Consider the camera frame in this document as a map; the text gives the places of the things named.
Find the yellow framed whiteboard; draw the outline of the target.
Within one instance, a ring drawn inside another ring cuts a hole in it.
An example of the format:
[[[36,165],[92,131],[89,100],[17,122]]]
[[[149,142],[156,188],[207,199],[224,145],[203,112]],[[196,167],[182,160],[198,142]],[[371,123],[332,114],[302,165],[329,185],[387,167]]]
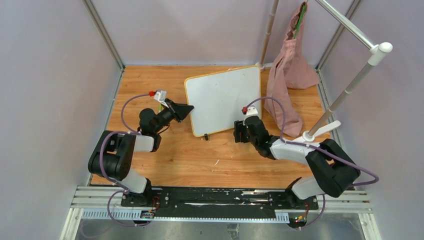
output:
[[[243,120],[242,108],[261,97],[261,69],[257,65],[189,77],[184,81],[192,134],[203,137],[234,127]]]

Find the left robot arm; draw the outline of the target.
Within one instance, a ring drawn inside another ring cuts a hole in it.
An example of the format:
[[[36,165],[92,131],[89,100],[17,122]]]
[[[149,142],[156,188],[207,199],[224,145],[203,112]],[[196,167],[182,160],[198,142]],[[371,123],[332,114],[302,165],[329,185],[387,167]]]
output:
[[[132,168],[134,153],[156,152],[162,141],[161,133],[171,121],[182,122],[195,108],[168,98],[162,107],[158,113],[151,108],[141,110],[136,132],[105,130],[88,160],[91,174],[117,184],[127,200],[142,207],[149,206],[155,197],[151,181]]]

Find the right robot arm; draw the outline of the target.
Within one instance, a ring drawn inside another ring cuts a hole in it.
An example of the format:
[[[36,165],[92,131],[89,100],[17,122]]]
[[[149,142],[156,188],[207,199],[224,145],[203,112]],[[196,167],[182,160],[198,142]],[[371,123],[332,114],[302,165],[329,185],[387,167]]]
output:
[[[288,160],[308,166],[312,176],[295,179],[284,191],[283,199],[298,209],[306,199],[317,195],[338,198],[361,175],[346,152],[332,139],[305,143],[271,135],[257,116],[234,122],[234,141],[251,143],[260,156]]]

